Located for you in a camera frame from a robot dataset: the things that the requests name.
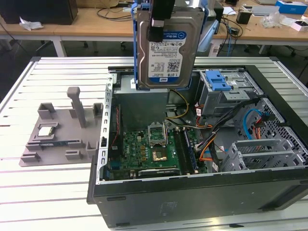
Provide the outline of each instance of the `gray stand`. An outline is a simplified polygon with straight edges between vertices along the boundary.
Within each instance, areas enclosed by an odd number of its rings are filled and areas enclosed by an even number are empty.
[[[60,165],[90,163],[99,149],[103,104],[84,109],[79,87],[69,87],[73,109],[55,110],[52,103],[38,108],[38,121],[19,165]]]

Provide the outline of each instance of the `cardboard box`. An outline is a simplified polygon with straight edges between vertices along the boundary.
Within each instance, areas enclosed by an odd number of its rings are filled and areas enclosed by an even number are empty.
[[[307,5],[298,1],[293,1],[292,3],[277,1],[275,6],[280,7],[279,13],[304,14],[307,9]]]

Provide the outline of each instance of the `barcode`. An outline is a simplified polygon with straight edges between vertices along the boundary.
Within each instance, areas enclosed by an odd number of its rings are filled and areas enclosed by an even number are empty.
[[[169,62],[167,72],[179,72],[180,62]]]

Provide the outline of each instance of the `aluminum workbench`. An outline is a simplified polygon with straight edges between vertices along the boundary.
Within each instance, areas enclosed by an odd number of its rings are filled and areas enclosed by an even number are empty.
[[[195,65],[254,64],[308,124],[308,90],[270,58],[197,58]],[[79,86],[85,107],[103,102],[108,66],[132,66],[133,58],[36,58],[0,104],[0,230],[108,230],[96,205],[86,202],[90,164],[19,167],[40,103],[69,108],[69,86]],[[138,226],[149,230],[304,230],[308,196],[283,211]],[[126,230],[123,227],[115,230]]]

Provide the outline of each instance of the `motherboard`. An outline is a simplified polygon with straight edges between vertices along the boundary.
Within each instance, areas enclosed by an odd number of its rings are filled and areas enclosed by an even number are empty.
[[[193,129],[166,129],[165,134],[159,129],[149,131],[123,132],[123,153],[109,162],[110,180],[146,178],[153,174],[163,176],[166,170],[170,175],[197,170],[192,147],[198,140]],[[161,141],[164,137],[166,143],[153,146],[153,141]]]

